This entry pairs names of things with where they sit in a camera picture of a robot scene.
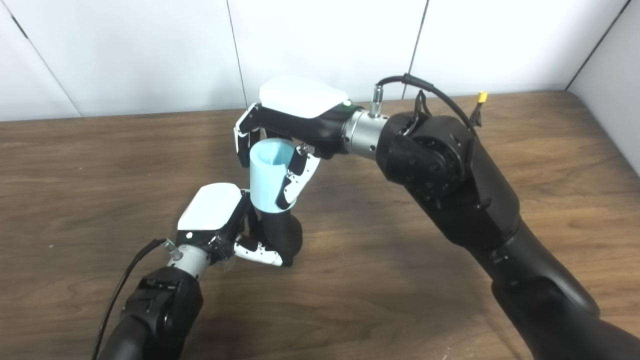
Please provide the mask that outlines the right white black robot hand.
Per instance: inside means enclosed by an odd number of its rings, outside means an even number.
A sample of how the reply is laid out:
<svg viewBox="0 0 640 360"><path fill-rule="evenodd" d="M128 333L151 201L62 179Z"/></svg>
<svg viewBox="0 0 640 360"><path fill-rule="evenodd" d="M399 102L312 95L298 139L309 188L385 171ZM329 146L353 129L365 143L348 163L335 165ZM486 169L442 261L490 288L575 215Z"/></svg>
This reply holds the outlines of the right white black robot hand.
<svg viewBox="0 0 640 360"><path fill-rule="evenodd" d="M280 76L263 84L233 127L253 206L263 214L290 210L320 161L346 153L346 125L361 110L346 92L315 80Z"/></svg>

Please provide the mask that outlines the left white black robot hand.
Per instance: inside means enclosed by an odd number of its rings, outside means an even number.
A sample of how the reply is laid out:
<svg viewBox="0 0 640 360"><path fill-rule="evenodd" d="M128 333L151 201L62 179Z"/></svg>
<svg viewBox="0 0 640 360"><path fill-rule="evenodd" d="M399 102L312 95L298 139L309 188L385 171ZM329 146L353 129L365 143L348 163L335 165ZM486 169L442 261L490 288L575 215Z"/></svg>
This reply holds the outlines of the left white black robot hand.
<svg viewBox="0 0 640 360"><path fill-rule="evenodd" d="M228 182L202 186L177 222L175 244L182 253L199 251L207 265L233 256L260 264L290 267L293 258L266 237L250 191Z"/></svg>

